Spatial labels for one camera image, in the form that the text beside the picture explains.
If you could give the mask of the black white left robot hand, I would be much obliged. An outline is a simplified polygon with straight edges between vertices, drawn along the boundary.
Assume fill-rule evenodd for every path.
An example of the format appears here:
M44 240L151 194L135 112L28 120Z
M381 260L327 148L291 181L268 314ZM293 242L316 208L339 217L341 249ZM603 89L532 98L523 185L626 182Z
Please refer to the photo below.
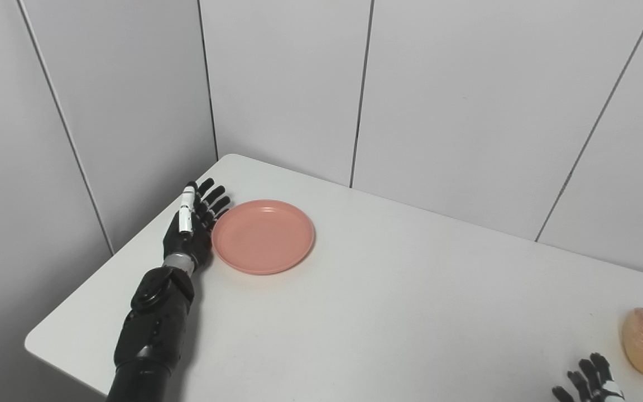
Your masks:
M214 226L230 204L225 187L213 178L187 183L164 235L163 266L179 268L189 276L204 267L211 255Z

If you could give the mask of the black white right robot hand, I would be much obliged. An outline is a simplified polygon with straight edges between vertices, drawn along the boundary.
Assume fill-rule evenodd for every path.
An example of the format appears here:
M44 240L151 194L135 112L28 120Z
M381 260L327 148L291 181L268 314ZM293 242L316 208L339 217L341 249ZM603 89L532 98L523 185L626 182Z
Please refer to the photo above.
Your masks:
M578 363L578 371L567 371L566 377L576 389L570 394L562 386L552 387L557 401L625 401L623 391L612 376L609 361L600 353L591 353Z

